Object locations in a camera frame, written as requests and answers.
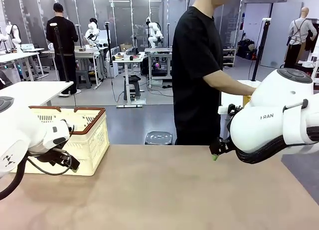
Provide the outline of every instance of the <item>man's arm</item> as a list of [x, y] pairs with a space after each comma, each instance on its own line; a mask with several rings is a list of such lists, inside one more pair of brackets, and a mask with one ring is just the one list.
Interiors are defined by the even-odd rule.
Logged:
[[308, 21], [308, 27], [310, 29], [310, 31], [313, 33], [313, 36], [310, 38], [312, 41], [315, 40], [316, 36], [317, 36], [317, 30], [314, 27], [313, 23], [309, 20]]
[[46, 39], [51, 43], [54, 41], [53, 27], [50, 26], [49, 22], [46, 24]]
[[71, 22], [71, 37], [72, 37], [72, 40], [73, 42], [77, 42], [79, 40], [79, 36], [78, 34], [76, 33], [76, 30], [75, 30], [75, 26], [74, 24]]
[[184, 30], [174, 38], [178, 43], [180, 56], [185, 61], [185, 74], [189, 74], [192, 79], [202, 78], [210, 87], [225, 93], [251, 95], [254, 92], [254, 88], [232, 79], [220, 70], [219, 63], [208, 47], [207, 36], [202, 32], [201, 23], [196, 26], [184, 23], [182, 28]]
[[294, 24], [291, 23], [289, 26], [289, 37], [293, 37], [294, 35]]
[[252, 95], [255, 91], [255, 88], [240, 83], [221, 70], [206, 75], [203, 79], [210, 87], [227, 94]]

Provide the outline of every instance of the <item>green object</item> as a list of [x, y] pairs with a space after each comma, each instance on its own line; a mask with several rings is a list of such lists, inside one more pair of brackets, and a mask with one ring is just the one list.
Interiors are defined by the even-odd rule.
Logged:
[[213, 161], [216, 161], [218, 159], [218, 155], [213, 154]]

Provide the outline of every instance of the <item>plastic basket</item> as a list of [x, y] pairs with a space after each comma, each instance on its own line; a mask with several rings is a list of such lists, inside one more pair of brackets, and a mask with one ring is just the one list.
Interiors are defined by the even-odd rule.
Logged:
[[[110, 145], [106, 127], [105, 109], [82, 107], [62, 109], [60, 107], [46, 106], [30, 106], [30, 109], [43, 123], [65, 119], [76, 125], [76, 131], [74, 131], [63, 149], [75, 157], [80, 162], [80, 166], [76, 173], [69, 170], [65, 174], [79, 176], [93, 175]], [[50, 173], [60, 173], [65, 170], [65, 167], [58, 164], [52, 166], [49, 163], [42, 163], [35, 158], [32, 158], [32, 160], [43, 170]], [[29, 162], [26, 164], [25, 172], [32, 174], [42, 173]]]

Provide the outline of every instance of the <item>mannequin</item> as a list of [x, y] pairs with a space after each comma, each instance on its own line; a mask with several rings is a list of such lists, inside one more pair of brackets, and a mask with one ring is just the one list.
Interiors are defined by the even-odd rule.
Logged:
[[11, 24], [9, 21], [5, 28], [5, 34], [0, 34], [1, 41], [8, 41], [11, 35], [11, 41], [14, 44], [17, 52], [22, 52], [21, 50], [21, 37], [19, 28], [16, 24]]
[[289, 46], [285, 60], [285, 68], [295, 68], [295, 64], [299, 61], [302, 55], [308, 31], [313, 33], [311, 40], [313, 41], [317, 36], [317, 30], [315, 29], [311, 20], [306, 19], [309, 14], [309, 8], [304, 7], [301, 9], [300, 18], [292, 21], [289, 29]]

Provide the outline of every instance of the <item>stool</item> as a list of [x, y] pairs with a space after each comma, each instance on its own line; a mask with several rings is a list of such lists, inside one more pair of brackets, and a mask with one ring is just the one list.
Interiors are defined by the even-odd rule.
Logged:
[[151, 131], [146, 135], [145, 145], [173, 145], [173, 134], [169, 132]]
[[[135, 97], [140, 97], [141, 92], [140, 92], [140, 86], [139, 86], [139, 78], [137, 75], [131, 75], [129, 76], [129, 84], [134, 85], [134, 89], [130, 89], [130, 92], [135, 92]], [[126, 95], [126, 79], [124, 79], [124, 100], [127, 100], [128, 97]]]
[[[90, 89], [91, 88], [89, 72], [87, 70], [77, 70], [75, 72], [75, 76], [76, 76], [76, 88], [77, 89], [83, 89], [83, 88]], [[81, 83], [81, 76], [84, 77], [85, 83]]]

